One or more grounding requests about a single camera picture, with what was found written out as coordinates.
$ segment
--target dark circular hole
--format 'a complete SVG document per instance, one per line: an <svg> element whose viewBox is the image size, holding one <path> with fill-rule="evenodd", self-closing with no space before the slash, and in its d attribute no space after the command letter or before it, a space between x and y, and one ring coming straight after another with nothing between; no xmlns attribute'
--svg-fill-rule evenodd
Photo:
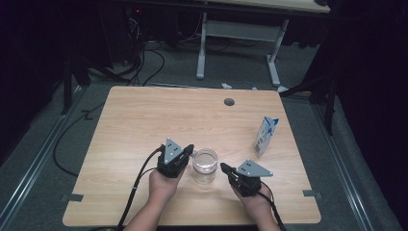
<svg viewBox="0 0 408 231"><path fill-rule="evenodd" d="M224 104L226 106L233 106L235 104L235 101L232 98L226 98L226 99L224 99Z"/></svg>

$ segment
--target metal rail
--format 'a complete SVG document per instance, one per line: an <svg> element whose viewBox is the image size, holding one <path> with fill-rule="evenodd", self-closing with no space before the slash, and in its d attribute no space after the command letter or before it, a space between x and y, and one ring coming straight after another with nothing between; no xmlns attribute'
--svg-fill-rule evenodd
<svg viewBox="0 0 408 231"><path fill-rule="evenodd" d="M340 154L339 149L337 148L332 136L328 134L327 129L325 128L324 114L321 108L319 107L319 105L312 105L312 109L319 120L321 130L323 131L327 143L330 146L332 158L335 164L334 165L335 169L340 176L339 178L340 181L342 182L345 195L347 196L351 210L353 211L354 216L357 219L360 229L364 231L374 230L370 221L370 217L364 207L364 203L361 199L361 196L356 190L354 182L352 181L352 178L350 177L347 167L344 164L342 155Z"/></svg>
<svg viewBox="0 0 408 231"><path fill-rule="evenodd" d="M17 214L18 209L23 204L25 198L30 192L30 189L34 186L34 183L41 173L42 168L44 167L50 154L52 153L50 149L54 146L59 134L64 128L66 121L68 120L75 106L84 95L85 91L86 88L81 87L77 87L77 89L74 91L74 102L72 106L66 111L66 114L61 115L57 123L54 125L53 129L48 134L44 144L39 150L37 157L31 163L30 167L28 168L24 177L21 179L6 207L0 214L0 231L8 230L14 216Z"/></svg>

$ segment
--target handheld controller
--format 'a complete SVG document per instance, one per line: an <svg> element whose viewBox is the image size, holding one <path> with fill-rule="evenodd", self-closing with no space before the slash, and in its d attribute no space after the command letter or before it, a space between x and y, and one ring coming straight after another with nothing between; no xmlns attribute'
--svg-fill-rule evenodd
<svg viewBox="0 0 408 231"><path fill-rule="evenodd" d="M228 175L228 181L243 197L256 195L262 188L261 176L272 176L273 173L251 160L246 160L238 168L221 163L221 170Z"/></svg>
<svg viewBox="0 0 408 231"><path fill-rule="evenodd" d="M157 170L168 178L176 178L189 163L189 157L193 151L193 144L182 148L167 138L165 152L162 151L158 157Z"/></svg>

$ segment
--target cable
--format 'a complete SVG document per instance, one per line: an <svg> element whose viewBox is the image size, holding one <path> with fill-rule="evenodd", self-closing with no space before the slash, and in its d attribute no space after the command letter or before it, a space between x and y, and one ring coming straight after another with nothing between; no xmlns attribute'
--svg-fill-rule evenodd
<svg viewBox="0 0 408 231"><path fill-rule="evenodd" d="M212 49L210 48L207 44L206 44L206 49L209 51L213 51L213 52L221 52L226 50L229 46L230 46L230 38L212 38L212 39L208 39L208 41L225 41L225 46L220 48L220 49Z"/></svg>
<svg viewBox="0 0 408 231"><path fill-rule="evenodd" d="M146 47L146 43L143 44L143 48L142 48L142 52L141 52L141 64L138 68L138 70L136 71L135 75L130 79L129 83L127 86L131 85L133 82L133 86L136 84L136 80L138 80L138 86L140 86L140 81L139 81L139 73L141 71L141 69L144 66L144 52L145 52L145 47Z"/></svg>
<svg viewBox="0 0 408 231"><path fill-rule="evenodd" d="M270 187L269 187L267 184L265 184L264 182L261 182L261 183L262 183L263 185L265 185L265 186L268 188L268 190L269 190L269 192L270 192L270 195L271 195L271 197L272 197L272 200L270 200L269 197L267 197L266 195L264 195L264 194L261 193L261 192L257 192L257 194L260 195L261 197L263 197L263 198L270 204L270 207L272 207L273 214L275 215L276 221L278 222L279 228L280 228L282 231L286 231L286 228L285 228L285 226L284 226L284 224L283 224L283 222L282 222L282 219L281 219L280 216L279 216L278 210L276 209L275 199L273 198L272 190L271 190Z"/></svg>
<svg viewBox="0 0 408 231"><path fill-rule="evenodd" d="M141 176L143 176L143 175L144 175L144 174L146 174L147 172L149 172L149 171L151 171L151 170L154 170L154 169L156 169L156 167L152 167L152 168L150 168L150 169L148 169L148 170L144 171L144 172L143 172L143 174L142 174Z"/></svg>
<svg viewBox="0 0 408 231"><path fill-rule="evenodd" d="M190 41L190 40L195 40L195 39L200 38L200 36L197 36L197 37L194 37L194 36L195 36L195 34L197 34L198 28L200 28L200 24L201 24L200 22L201 22L202 16L203 16L203 13L200 14L200 17L198 18L197 26L195 27L195 30L194 30L194 32L192 33L192 35L191 35L189 38L186 38L186 39L184 39L184 40L179 40L179 41L178 41L179 43L184 42L184 41Z"/></svg>
<svg viewBox="0 0 408 231"><path fill-rule="evenodd" d="M138 31L137 31L137 34L136 34L136 42L138 42L139 34L140 34L140 26L139 26L138 22L135 19L129 17L128 20L134 23L132 29L130 30L130 34L129 33L127 34L127 36L129 37L129 40L130 40L130 44L133 47L135 42L133 41L132 35L133 35L133 32L134 32L135 28L138 27Z"/></svg>
<svg viewBox="0 0 408 231"><path fill-rule="evenodd" d="M127 202L127 204L126 204L126 208L125 208L125 210L123 211L122 218L120 219L120 222L119 222L119 224L117 225L117 228L116 228L117 231L121 231L121 230L123 229L123 222L125 221L126 216L127 216L127 214L129 213L129 209L130 209L130 207L131 207L131 205L132 205L132 201L133 201L133 198L135 197L135 193L136 193L136 190L138 189L138 185L139 185L139 182L140 182L140 180L141 180L141 177L142 177L147 171L149 171L149 170L152 169L152 168L151 168L151 169L149 169L149 170L143 172L143 171L144 171L144 168L146 167L147 163L150 161L150 159L151 159L156 153L158 153L159 151L163 152L165 149L166 149L166 147L165 147L164 145L161 145L160 147L158 147L156 150L154 150L154 151L147 157L146 161L144 161L144 164L143 164L143 166L142 166L141 169L140 169L139 175L138 175L138 177L136 178L135 184L133 185L133 188L132 188L132 190L131 190L131 192L130 192L129 199L128 199L128 202Z"/></svg>
<svg viewBox="0 0 408 231"><path fill-rule="evenodd" d="M193 38L190 39L188 41L183 41L183 42L179 42L179 45L183 46L183 47L187 47L187 48L194 48L200 45L200 41L197 41L197 39L200 39L200 37L197 38Z"/></svg>
<svg viewBox="0 0 408 231"><path fill-rule="evenodd" d="M147 83L147 81L149 81L151 78L153 78L153 76L155 76L157 73L159 73L162 69L163 69L163 66L165 66L165 57L163 57L163 55L162 54L160 54L159 52L157 52L157 51L154 51L154 50L150 50L150 52L153 52L153 53L156 53L156 54L158 54L161 58L162 58L162 65L160 66L160 68L156 71L156 72L154 72L152 75L150 75L145 81L144 81L144 83L143 83L143 87L146 85L146 83Z"/></svg>
<svg viewBox="0 0 408 231"><path fill-rule="evenodd" d="M246 82L248 85L252 86L252 89L253 89L253 90L256 90L256 89L257 89L256 86L255 86L254 84L252 84L251 82L246 81L246 80L243 80L243 81Z"/></svg>
<svg viewBox="0 0 408 231"><path fill-rule="evenodd" d="M251 44L245 44L240 41L242 41L242 39L231 39L231 44L237 45L237 46L244 46L244 47L254 47L254 46L258 46L258 45L267 43L266 41L254 40L253 43Z"/></svg>
<svg viewBox="0 0 408 231"><path fill-rule="evenodd" d="M70 170L67 170L67 169L65 169L64 167L62 167L62 166L60 165L60 163L58 162L58 159L57 159L57 147L58 147L58 145L59 145L61 139L63 138L63 136L66 134L66 132L67 132L73 125L75 125L75 124L76 124L78 121L80 121L82 118L86 117L87 115L89 115L90 113L92 113L93 111L95 111L96 109L98 109L99 107L101 107L101 106L104 105L104 104L105 104L105 102L103 102L102 104L96 106L96 107L93 108L92 110L87 111L84 115L82 115L82 116L80 116L79 118L77 118L75 121L73 121L71 124L69 124L69 126L68 126L67 128L65 128L65 130L61 133L60 137L57 139L57 142L55 143L55 146L54 146L54 149L53 149L53 160L54 160L55 165L56 165L60 170L64 171L65 173L67 173L67 174L69 174L69 175L72 175L72 176L74 176L74 177L78 177L78 174L77 174L77 173L74 173L74 172L72 172L72 171L70 171Z"/></svg>

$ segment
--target white metal frame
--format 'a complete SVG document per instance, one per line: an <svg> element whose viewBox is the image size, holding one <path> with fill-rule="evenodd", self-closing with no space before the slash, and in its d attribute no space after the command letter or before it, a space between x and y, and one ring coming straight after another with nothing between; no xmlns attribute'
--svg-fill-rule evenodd
<svg viewBox="0 0 408 231"><path fill-rule="evenodd" d="M272 41L274 46L269 55L267 62L269 67L270 78L272 84L276 87L280 86L279 76L276 71L275 59L278 54L279 47L282 43L288 27L289 19L283 21L280 27L262 26L254 24L244 24L236 22L208 20L207 14L203 13L202 29L201 29L201 46L198 55L197 79L204 79L205 71L205 42L207 36L226 37L232 39L250 39L261 41Z"/></svg>

